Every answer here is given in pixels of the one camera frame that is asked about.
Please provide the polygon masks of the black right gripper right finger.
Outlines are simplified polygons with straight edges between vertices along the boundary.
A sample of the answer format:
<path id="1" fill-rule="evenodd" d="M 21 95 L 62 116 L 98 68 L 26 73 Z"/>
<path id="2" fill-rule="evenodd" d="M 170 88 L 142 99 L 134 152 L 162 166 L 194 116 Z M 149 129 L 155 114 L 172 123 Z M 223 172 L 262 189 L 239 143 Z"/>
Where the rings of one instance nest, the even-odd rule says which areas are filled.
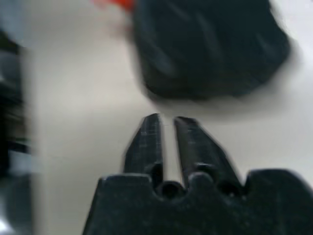
<path id="1" fill-rule="evenodd" d="M 175 117 L 174 125 L 184 184 L 203 173 L 225 195 L 242 195 L 243 186 L 224 150 L 193 118 Z"/>

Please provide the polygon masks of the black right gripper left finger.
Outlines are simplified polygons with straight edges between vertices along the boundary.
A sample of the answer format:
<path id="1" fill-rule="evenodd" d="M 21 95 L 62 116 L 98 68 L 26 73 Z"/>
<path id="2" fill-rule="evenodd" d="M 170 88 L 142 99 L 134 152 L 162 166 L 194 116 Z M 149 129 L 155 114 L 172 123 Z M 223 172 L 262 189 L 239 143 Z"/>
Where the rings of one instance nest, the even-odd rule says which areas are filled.
<path id="1" fill-rule="evenodd" d="M 162 134 L 159 114 L 146 116 L 126 149 L 123 173 L 148 175 L 153 183 L 163 181 Z"/>

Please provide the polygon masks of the black tool case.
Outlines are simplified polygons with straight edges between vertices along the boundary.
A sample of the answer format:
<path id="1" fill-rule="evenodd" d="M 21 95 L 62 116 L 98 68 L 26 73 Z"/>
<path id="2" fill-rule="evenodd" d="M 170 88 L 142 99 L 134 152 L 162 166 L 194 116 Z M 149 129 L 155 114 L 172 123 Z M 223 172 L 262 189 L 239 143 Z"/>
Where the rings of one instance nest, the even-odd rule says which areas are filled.
<path id="1" fill-rule="evenodd" d="M 165 99 L 249 94 L 291 53 L 270 0 L 135 0 L 133 35 L 141 81 Z"/>

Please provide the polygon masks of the orange black utility knife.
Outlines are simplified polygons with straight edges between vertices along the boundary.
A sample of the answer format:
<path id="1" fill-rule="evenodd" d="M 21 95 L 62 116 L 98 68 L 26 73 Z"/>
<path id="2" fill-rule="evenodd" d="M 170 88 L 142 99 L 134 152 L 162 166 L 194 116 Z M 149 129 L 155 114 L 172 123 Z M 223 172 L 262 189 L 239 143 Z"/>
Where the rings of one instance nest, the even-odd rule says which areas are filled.
<path id="1" fill-rule="evenodd" d="M 132 12 L 135 0 L 91 0 L 96 6 L 105 8 L 109 5 L 116 5 L 126 12 Z"/>

